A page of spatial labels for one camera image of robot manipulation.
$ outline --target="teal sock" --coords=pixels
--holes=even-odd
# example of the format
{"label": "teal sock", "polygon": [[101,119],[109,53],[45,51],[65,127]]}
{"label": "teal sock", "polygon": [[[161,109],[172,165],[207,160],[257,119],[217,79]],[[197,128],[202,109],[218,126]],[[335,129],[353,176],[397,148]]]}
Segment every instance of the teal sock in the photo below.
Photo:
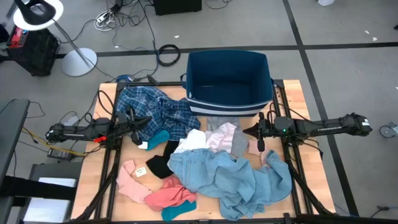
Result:
{"label": "teal sock", "polygon": [[197,202],[189,202],[186,200],[180,206],[177,207],[167,207],[162,211],[162,218],[164,221],[171,221],[173,218],[183,214],[185,212],[190,212],[197,208]]}
{"label": "teal sock", "polygon": [[150,151],[153,148],[155,148],[158,144],[167,142],[169,140],[169,137],[170,135],[166,130],[159,131],[154,135],[154,137],[148,140],[148,148],[146,150]]}

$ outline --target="laundry basket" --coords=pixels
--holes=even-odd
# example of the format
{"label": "laundry basket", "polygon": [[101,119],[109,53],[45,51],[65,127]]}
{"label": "laundry basket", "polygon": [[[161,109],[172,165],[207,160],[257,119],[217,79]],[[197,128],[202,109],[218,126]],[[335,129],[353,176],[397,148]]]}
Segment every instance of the laundry basket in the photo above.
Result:
{"label": "laundry basket", "polygon": [[272,99],[264,54],[240,50],[190,53],[187,80],[190,108],[199,116],[254,116]]}

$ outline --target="wooden table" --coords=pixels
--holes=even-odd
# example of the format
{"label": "wooden table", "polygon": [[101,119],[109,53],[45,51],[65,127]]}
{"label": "wooden table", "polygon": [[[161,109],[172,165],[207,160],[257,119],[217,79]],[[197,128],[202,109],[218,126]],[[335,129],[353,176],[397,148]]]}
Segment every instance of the wooden table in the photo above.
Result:
{"label": "wooden table", "polygon": [[[285,91],[287,94],[287,99],[289,106],[299,112],[306,118],[310,118],[308,115],[307,105],[305,104],[305,99],[301,84],[298,80],[284,80]],[[180,86],[162,86],[159,87],[163,92],[165,92],[170,98],[174,100],[180,100],[186,96],[186,91]],[[111,99],[116,95],[116,84],[115,83],[104,83],[101,84],[100,90],[105,91]],[[104,106],[111,110],[111,105],[109,102],[105,101]],[[269,105],[264,108],[264,113],[269,110]],[[109,117],[110,115],[105,112],[99,103],[96,103],[94,117]],[[293,118],[299,118],[296,114],[292,114]],[[201,122],[201,130],[206,130],[206,118],[198,117]],[[258,122],[258,116],[254,118],[241,118],[241,126],[243,129],[253,126]],[[284,154],[282,152],[282,145],[280,138],[265,138],[266,145],[269,149],[275,150],[278,155],[284,159]],[[87,143],[86,151],[91,151],[97,146],[97,143],[89,142]],[[157,191],[162,186],[162,180],[156,177],[146,166],[146,161],[152,158],[154,155],[162,155],[165,147],[165,143],[160,144],[155,149],[151,151],[145,151],[143,149],[138,149],[134,143],[131,142],[130,138],[124,138],[121,151],[120,165],[128,160],[133,159],[136,163],[136,167],[145,167],[147,169],[147,174],[141,177],[136,177],[133,174],[133,178],[139,183],[147,186],[152,191]],[[84,160],[83,166],[81,168],[80,179],[78,183],[77,193],[75,203],[73,205],[72,218],[79,216],[87,205],[91,202],[94,195],[97,193],[101,170],[104,160],[105,149],[101,149],[96,153],[92,153]],[[305,176],[307,179],[307,184],[313,193],[317,196],[319,201],[321,201],[324,206],[329,209],[329,211],[334,212],[335,208],[333,205],[330,189],[325,175],[325,170],[323,169],[322,160],[320,158],[319,152],[310,146],[300,146],[300,154],[302,158],[303,168]],[[109,162],[109,169],[113,164],[114,154],[111,155]],[[244,153],[244,157],[248,158],[254,169],[258,169],[261,166],[260,158],[258,156]],[[305,204],[303,199],[303,194],[301,188],[296,184],[298,198],[300,202],[300,207],[303,213],[305,213]],[[104,217],[106,214],[106,207],[108,205],[109,192],[104,196],[103,208],[101,216]],[[291,195],[284,200],[275,203],[271,206],[266,206],[265,213],[257,213],[253,218],[281,218],[283,213],[290,213],[291,217],[295,216],[294,207],[292,203]],[[209,198],[204,195],[198,194],[197,199],[197,209],[188,213],[179,215],[175,220],[214,220],[223,219],[220,215],[220,205],[217,198]],[[149,221],[149,220],[162,220],[161,212],[153,212],[147,205],[139,204],[132,201],[129,197],[121,195],[116,191],[114,198],[114,209],[112,221]]]}

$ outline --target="light blue shirt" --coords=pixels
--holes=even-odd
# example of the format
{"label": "light blue shirt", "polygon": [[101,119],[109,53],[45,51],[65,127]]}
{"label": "light blue shirt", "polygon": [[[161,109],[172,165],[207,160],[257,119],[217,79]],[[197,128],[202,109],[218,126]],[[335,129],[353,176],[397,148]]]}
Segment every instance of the light blue shirt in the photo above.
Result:
{"label": "light blue shirt", "polygon": [[268,153],[266,162],[268,167],[254,170],[243,157],[234,159],[226,151],[196,149],[173,153],[169,167],[189,191],[220,198],[221,215],[235,221],[265,212],[264,205],[278,202],[291,192],[287,164],[274,151]]}

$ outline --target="blue plaid shirt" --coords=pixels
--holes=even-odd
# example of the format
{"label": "blue plaid shirt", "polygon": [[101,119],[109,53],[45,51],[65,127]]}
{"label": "blue plaid shirt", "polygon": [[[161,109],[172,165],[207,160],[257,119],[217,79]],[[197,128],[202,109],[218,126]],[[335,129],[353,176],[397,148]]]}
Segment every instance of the blue plaid shirt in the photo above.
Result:
{"label": "blue plaid shirt", "polygon": [[169,132],[170,140],[179,141],[191,129],[200,129],[200,122],[192,114],[187,99],[172,100],[158,88],[126,87],[120,94],[117,111],[125,113],[127,104],[134,108],[136,116],[152,117],[138,133],[143,141],[149,140],[161,130]]}

